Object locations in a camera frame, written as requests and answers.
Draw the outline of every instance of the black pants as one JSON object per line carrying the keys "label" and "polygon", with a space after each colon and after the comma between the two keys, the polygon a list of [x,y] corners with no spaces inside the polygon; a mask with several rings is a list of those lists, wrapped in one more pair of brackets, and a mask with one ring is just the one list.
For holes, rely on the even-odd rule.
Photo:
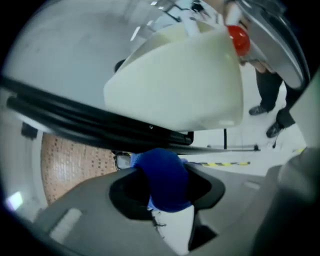
{"label": "black pants", "polygon": [[[277,73],[270,73],[266,71],[265,73],[256,73],[256,83],[258,85],[259,93],[261,96],[260,105],[264,107],[268,112],[273,110],[276,106],[276,101],[278,98],[279,88],[282,83],[282,78]],[[286,87],[286,106],[285,108],[279,110],[276,115],[276,120],[284,128],[287,128],[295,123],[291,117],[289,110],[298,100],[302,91],[294,90],[285,83]]]}

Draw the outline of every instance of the blue cloth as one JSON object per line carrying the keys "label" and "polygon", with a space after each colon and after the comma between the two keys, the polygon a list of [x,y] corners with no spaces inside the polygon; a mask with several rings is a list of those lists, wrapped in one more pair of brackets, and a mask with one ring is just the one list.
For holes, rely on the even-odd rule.
{"label": "blue cloth", "polygon": [[191,206],[187,199],[189,173],[183,162],[186,160],[163,148],[131,155],[130,166],[142,169],[148,180],[148,207],[175,213]]}

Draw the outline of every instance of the red ball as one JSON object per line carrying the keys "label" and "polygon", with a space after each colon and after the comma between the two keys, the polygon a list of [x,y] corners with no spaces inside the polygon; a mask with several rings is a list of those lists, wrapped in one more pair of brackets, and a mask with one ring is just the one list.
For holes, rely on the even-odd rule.
{"label": "red ball", "polygon": [[238,56],[244,56],[250,49],[250,39],[244,29],[239,26],[229,25],[227,26],[230,38],[232,39],[236,54]]}

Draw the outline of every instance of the yellow and black tape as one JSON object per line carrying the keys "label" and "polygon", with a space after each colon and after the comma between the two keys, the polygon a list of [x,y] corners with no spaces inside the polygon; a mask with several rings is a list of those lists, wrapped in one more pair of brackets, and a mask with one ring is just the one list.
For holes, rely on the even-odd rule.
{"label": "yellow and black tape", "polygon": [[202,166],[248,166],[250,162],[200,162]]}
{"label": "yellow and black tape", "polygon": [[305,150],[304,148],[299,148],[299,149],[293,150],[292,152],[293,152],[293,153],[301,153],[301,152],[304,151],[304,150]]}

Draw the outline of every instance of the black bar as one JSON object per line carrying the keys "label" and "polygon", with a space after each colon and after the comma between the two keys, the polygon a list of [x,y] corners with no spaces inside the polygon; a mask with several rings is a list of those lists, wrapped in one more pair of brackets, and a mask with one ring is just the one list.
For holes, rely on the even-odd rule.
{"label": "black bar", "polygon": [[78,123],[63,116],[39,109],[15,97],[10,97],[7,100],[7,106],[15,111],[22,121],[36,129],[93,147],[141,153],[154,148],[165,148],[168,144],[160,140],[147,140],[140,137],[126,136],[88,124]]}
{"label": "black bar", "polygon": [[[224,146],[221,145],[208,145],[210,149],[222,149]],[[261,151],[257,144],[254,145],[228,145],[228,152],[256,152]]]}
{"label": "black bar", "polygon": [[159,141],[190,145],[193,142],[193,132],[187,135],[165,129],[156,125],[134,120],[118,114],[88,106],[70,99],[36,89],[24,83],[2,77],[0,85],[17,94],[20,101],[28,106],[37,107],[46,113],[55,114],[80,124],[91,125],[108,132],[122,134],[126,137],[141,140]]}
{"label": "black bar", "polygon": [[198,146],[187,146],[178,144],[168,144],[164,149],[176,152],[178,155],[199,155],[199,154],[210,154],[210,153],[224,153],[224,152],[251,152],[252,150],[225,150],[210,147],[198,147]]}
{"label": "black bar", "polygon": [[168,16],[170,16],[172,19],[174,19],[176,22],[180,22],[180,19],[172,16],[169,12],[167,12],[167,11],[163,11],[163,12],[164,12],[165,14],[167,14]]}
{"label": "black bar", "polygon": [[224,138],[224,146],[223,148],[227,149],[227,129],[223,129],[223,138]]}

